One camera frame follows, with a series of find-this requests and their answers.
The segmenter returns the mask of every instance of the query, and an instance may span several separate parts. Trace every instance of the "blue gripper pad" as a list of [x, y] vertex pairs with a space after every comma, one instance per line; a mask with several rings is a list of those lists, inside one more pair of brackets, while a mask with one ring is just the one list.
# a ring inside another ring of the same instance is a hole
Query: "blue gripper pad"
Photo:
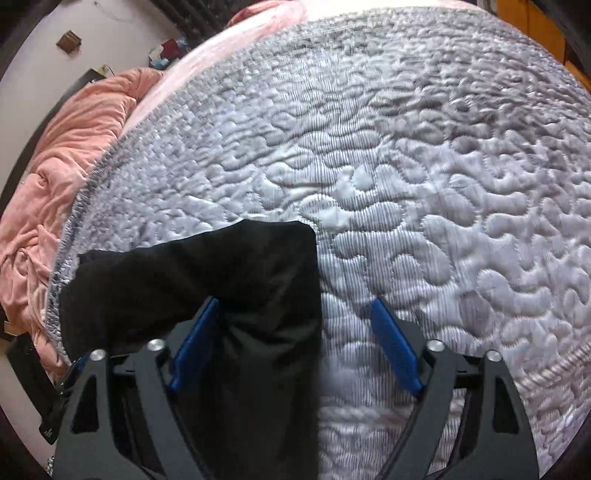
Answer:
[[169, 389], [178, 393], [194, 387], [209, 361], [218, 331], [219, 301], [210, 299], [197, 312], [198, 319], [173, 359]]
[[380, 299], [372, 302], [371, 324], [394, 370], [396, 380], [416, 397], [424, 387], [418, 376], [417, 356]]

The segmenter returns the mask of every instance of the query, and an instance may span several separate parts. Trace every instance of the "cable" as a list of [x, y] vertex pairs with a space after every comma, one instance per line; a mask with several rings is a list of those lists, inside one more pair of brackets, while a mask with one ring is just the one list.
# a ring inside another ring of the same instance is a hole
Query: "cable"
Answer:
[[101, 13], [103, 15], [105, 15], [106, 17], [109, 17], [111, 20], [115, 20], [116, 22], [119, 23], [127, 23], [127, 24], [131, 24], [134, 22], [134, 18], [119, 18], [117, 17], [117, 15], [112, 14], [111, 12], [109, 12], [108, 10], [105, 9], [105, 7], [103, 7], [100, 3], [98, 3], [98, 0], [93, 0], [92, 3], [94, 4], [94, 6], [96, 8], [98, 8]]

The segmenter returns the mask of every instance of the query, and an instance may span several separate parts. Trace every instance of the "bed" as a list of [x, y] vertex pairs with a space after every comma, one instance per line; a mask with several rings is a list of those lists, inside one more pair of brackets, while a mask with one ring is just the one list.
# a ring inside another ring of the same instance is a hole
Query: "bed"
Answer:
[[10, 62], [37, 24], [60, 0], [5, 1], [0, 7], [0, 80]]
[[[88, 249], [126, 251], [241, 218], [297, 219], [317, 232], [325, 282], [323, 475], [337, 472], [337, 478], [344, 478], [351, 462], [361, 465], [364, 478], [375, 475], [376, 458], [385, 457], [412, 409], [383, 368], [368, 329], [365, 306], [381, 294], [397, 305], [402, 317], [418, 316], [431, 336], [457, 351], [481, 355], [488, 348], [499, 349], [526, 404], [544, 478], [583, 478], [589, 466], [585, 449], [591, 408], [585, 240], [591, 98], [562, 66], [512, 28], [467, 5], [437, 4], [461, 6], [457, 11], [354, 12], [333, 20], [335, 10], [327, 4], [273, 2], [254, 17], [247, 12], [244, 21], [192, 52], [191, 59], [176, 67], [178, 76], [167, 74], [129, 117], [124, 137], [92, 171], [65, 223], [48, 284], [45, 323], [57, 351], [66, 357], [60, 343], [60, 290], [75, 275], [77, 256]], [[367, 8], [384, 6], [367, 2]], [[339, 12], [356, 9], [342, 5]], [[457, 31], [458, 21], [482, 43], [470, 44]], [[381, 30], [386, 27], [395, 33]], [[384, 42], [397, 35], [405, 38], [409, 31], [430, 49], [413, 50], [414, 42], [406, 42], [381, 50]], [[433, 31], [439, 32], [437, 46], [431, 43]], [[251, 36], [232, 46], [222, 41], [235, 40], [235, 32], [242, 39]], [[265, 40], [273, 32], [272, 40]], [[498, 40], [499, 32], [504, 40]], [[492, 38], [498, 49], [483, 51], [484, 58], [474, 54]], [[256, 50], [239, 50], [255, 40]], [[355, 57], [366, 62], [364, 68], [351, 60], [358, 41], [363, 52], [377, 57]], [[393, 90], [379, 83], [380, 74], [392, 74], [388, 65], [396, 64], [401, 52], [405, 59], [429, 64], [432, 51], [452, 43], [447, 56], [433, 60], [440, 63], [429, 74], [443, 72], [448, 85], [470, 101], [437, 92], [426, 103], [408, 99], [407, 80], [424, 82], [425, 97], [433, 93], [422, 71], [419, 77], [402, 76]], [[289, 48], [294, 44], [296, 53]], [[316, 48], [325, 45], [330, 48]], [[319, 51], [336, 56], [330, 57], [333, 73], [323, 70], [326, 59], [315, 57]], [[387, 53], [390, 63], [379, 63]], [[288, 67], [296, 62], [294, 56], [311, 59], [298, 64], [306, 79]], [[492, 68], [489, 59], [501, 68]], [[469, 74], [473, 85], [454, 83], [462, 76], [453, 69], [464, 64], [469, 72], [462, 75]], [[368, 72], [377, 73], [368, 77]], [[308, 88], [307, 79], [323, 75], [330, 81]], [[196, 78], [186, 83], [192, 76]], [[263, 78], [256, 88], [254, 77]], [[326, 90], [341, 80], [349, 90]], [[530, 87], [525, 93], [521, 82]], [[363, 135], [357, 135], [359, 125], [375, 126], [375, 117], [358, 119], [349, 112], [341, 131], [322, 115], [313, 116], [311, 105], [321, 108], [323, 98], [331, 95], [348, 98], [348, 108], [356, 111], [355, 98], [368, 85], [375, 88], [374, 103], [360, 108], [375, 108], [372, 115], [383, 115], [383, 131], [362, 128]], [[479, 96], [479, 89], [486, 94]], [[500, 103], [486, 97], [500, 91], [512, 92], [517, 103], [504, 103], [502, 95], [497, 96]], [[408, 115], [407, 123], [387, 118], [396, 99], [411, 102], [396, 111]], [[308, 103], [289, 109], [289, 102]], [[486, 115], [468, 120], [471, 102]], [[453, 127], [442, 126], [436, 113], [448, 105], [447, 114], [457, 122]], [[422, 116], [413, 117], [417, 110]], [[314, 128], [298, 123], [306, 115], [316, 122]], [[352, 118], [356, 123], [348, 124]], [[514, 120], [503, 124], [503, 118]], [[258, 132], [253, 137], [233, 130], [245, 121], [245, 131]], [[387, 132], [393, 130], [403, 140], [389, 144]], [[286, 131], [293, 135], [289, 140], [282, 136]], [[217, 139], [224, 135], [234, 135], [234, 140], [221, 146]], [[323, 142], [332, 147], [322, 150]], [[565, 160], [567, 154], [577, 159], [576, 167]], [[397, 168], [384, 155], [397, 155]], [[548, 158], [555, 163], [540, 170], [540, 162]], [[563, 187], [556, 187], [559, 181]], [[539, 202], [539, 208], [530, 210], [532, 202]], [[531, 234], [532, 243], [520, 237], [523, 232]], [[473, 317], [489, 320], [479, 323]], [[461, 405], [460, 397], [452, 404], [434, 469], [449, 455]]]
[[89, 70], [37, 128], [0, 196], [3, 332], [28, 331], [55, 374], [65, 364], [44, 334], [43, 311], [64, 217], [96, 160], [162, 75], [139, 68], [105, 79]]

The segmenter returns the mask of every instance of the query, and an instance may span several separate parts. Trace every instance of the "pink comforter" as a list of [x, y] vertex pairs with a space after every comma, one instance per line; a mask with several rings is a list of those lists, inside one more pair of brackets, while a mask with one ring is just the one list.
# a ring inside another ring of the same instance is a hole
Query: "pink comforter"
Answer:
[[30, 332], [43, 365], [54, 373], [64, 363], [45, 336], [43, 308], [62, 226], [88, 172], [162, 75], [133, 69], [70, 98], [47, 126], [0, 219], [0, 302], [11, 329]]

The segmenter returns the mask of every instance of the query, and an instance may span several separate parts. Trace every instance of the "gray quilted bedspread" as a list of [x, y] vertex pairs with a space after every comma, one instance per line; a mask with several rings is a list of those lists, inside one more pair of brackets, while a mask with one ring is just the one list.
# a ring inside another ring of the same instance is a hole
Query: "gray quilted bedspread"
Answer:
[[590, 113], [562, 65], [484, 12], [282, 31], [193, 79], [99, 162], [64, 229], [48, 332], [61, 348], [59, 293], [81, 252], [299, 219], [322, 279], [322, 477], [372, 479], [412, 410], [371, 332], [377, 295], [459, 352], [503, 354], [544, 472], [591, 407]]

